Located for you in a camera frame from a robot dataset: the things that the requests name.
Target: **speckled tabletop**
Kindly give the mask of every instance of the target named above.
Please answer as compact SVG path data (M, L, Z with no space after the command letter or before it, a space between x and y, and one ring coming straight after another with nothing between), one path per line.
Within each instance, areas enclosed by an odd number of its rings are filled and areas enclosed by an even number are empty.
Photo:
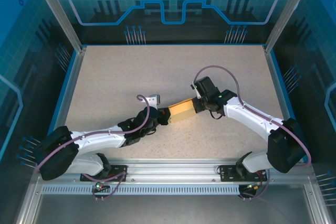
M161 107L195 97L190 84L208 65L231 70L247 103L282 117L262 46L88 46L66 125L72 131L92 131L132 118L144 108L137 94L159 94ZM219 90L236 92L224 71L209 69L200 77L205 75ZM109 158L238 158L264 148L266 142L241 123L214 120L203 112L159 126L134 145L101 152Z

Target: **yellow block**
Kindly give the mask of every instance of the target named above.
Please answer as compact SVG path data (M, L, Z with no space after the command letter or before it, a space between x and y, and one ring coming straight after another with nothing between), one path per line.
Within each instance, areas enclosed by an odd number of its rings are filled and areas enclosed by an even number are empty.
M192 98L168 107L170 111L170 123L176 123L196 115Z

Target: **beige work surface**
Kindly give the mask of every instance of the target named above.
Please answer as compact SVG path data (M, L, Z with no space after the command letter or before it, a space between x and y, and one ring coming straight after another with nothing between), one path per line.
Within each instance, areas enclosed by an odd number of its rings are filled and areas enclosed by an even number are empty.
M137 94L161 96L160 107L195 97L190 84L204 66L228 68L238 79L243 100L282 117L261 46L88 46L72 97L66 125L72 131L104 129L132 118L145 104ZM224 91L236 92L229 74L207 69ZM155 134L119 149L101 152L113 158L229 158L266 148L249 128L228 117L204 111L192 118L159 126Z

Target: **gold block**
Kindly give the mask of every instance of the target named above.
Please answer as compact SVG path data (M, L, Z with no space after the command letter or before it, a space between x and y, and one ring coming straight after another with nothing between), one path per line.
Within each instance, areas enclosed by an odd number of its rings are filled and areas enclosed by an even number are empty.
M192 99L190 98L168 107L171 114L170 123L176 123L196 115Z

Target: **purple cable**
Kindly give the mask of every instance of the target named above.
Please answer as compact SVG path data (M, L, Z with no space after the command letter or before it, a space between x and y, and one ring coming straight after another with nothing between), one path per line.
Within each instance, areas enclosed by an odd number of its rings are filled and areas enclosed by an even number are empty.
M306 167L306 166L309 166L309 165L311 164L311 155L310 155L310 153L309 153L307 147L302 143L301 140L299 140L299 138L298 138L297 136L295 136L294 133L292 133L289 129L287 129L286 127L284 127L282 124L280 124L280 123L278 123L278 122L276 122L276 121L272 121L272 118L268 118L267 116L264 116L264 115L260 114L259 112L255 111L254 109L252 109L252 108L250 108L249 106L247 106L247 105L244 104L244 102L243 102L243 100L242 100L242 98L241 98L241 96L240 96L239 83L238 83L236 77L233 75L233 73L232 73L230 70L228 70L228 69L226 69L226 68L224 68L224 67L221 67L221 66L217 66L217 65L210 65L210 66L204 67L204 68L202 68L202 69L197 73L197 75L196 75L196 77L195 77L195 79L194 79L194 83L196 82L197 77L200 75L200 73L201 73L202 71L204 71L205 69L208 69L208 68L220 68L220 69L222 69L222 70L228 72L228 73L231 75L231 77L234 79L235 83L236 83L238 99L239 99L240 103L242 104L243 108L246 108L248 111L252 112L253 114L255 114L255 115L257 115L257 116L259 116L259 117L261 117L261 118L263 118L263 119L265 119L265 120L267 120L268 122L274 123L276 126L280 127L280 128L283 129L284 131L286 131L292 138L295 139L296 142L298 142L298 144L301 146L301 148L302 148L302 149L304 150L304 152L306 153L307 158L308 158L308 161L307 161L305 164L303 164L303 165L296 165L296 166L299 166L299 167Z
M102 134L102 133L109 133L109 134L130 134L130 133L133 133L133 132L136 132L138 131L139 129L141 129L147 122L148 118L149 118L149 113L150 113L150 106L149 106L149 103L146 99L146 97L144 97L143 95L140 95L138 94L136 96L136 98L138 100L144 100L146 105L147 105L147 114L146 114L146 117L145 117L145 120L143 121L143 123L139 126L139 127L136 127L135 129L133 130L130 130L130 131L94 131L94 132L89 132L89 133L86 133L82 136L79 136L79 137L76 137L72 140L69 140L67 142L65 142L64 144L60 145L59 147L57 147L56 149L54 149L44 160L42 160L41 163L38 164L38 166L35 168L35 171L38 172L40 170L40 168L52 157L54 156L57 152L59 152L61 149L63 149L64 147L68 146L69 144L77 141L77 140L80 140L82 139L83 137L87 137L87 136L92 136L92 135L96 135L96 134Z
M247 196L250 196L251 198L250 199L256 199L257 197L254 197L253 194L249 194L249 193L243 193ZM290 223L295 223L293 222L291 219L288 218L288 216L283 212L281 211L276 205L274 205L272 202L268 201L268 200L265 200L263 198L258 198L259 200L265 202L266 204L270 205L271 207L273 207L275 210L277 210L286 220L288 220Z
M119 180L119 182L118 182L117 186L115 187L115 189L114 189L108 196L103 197L103 198L102 198L102 200L103 200L103 199L110 198L110 197L111 197L111 196L118 190L118 188L119 188L119 186L120 186L122 180L125 178L126 172L121 172L121 173L119 173L119 174L117 174L117 175L115 175L115 176L113 176L113 177L111 177L111 178L107 178L107 179L103 179L103 180L98 180L98 179L92 178L92 177L90 177L90 176L87 175L87 174L83 174L83 175L84 175L85 177L87 177L88 179L90 179L90 180L92 180L92 181L95 181L95 182L106 182L106 181L110 181L110 180L113 180L113 179L118 178L118 177L121 176L121 179ZM96 199L99 199L99 197L97 197L97 196L95 195L95 192L92 192L92 195L93 195Z

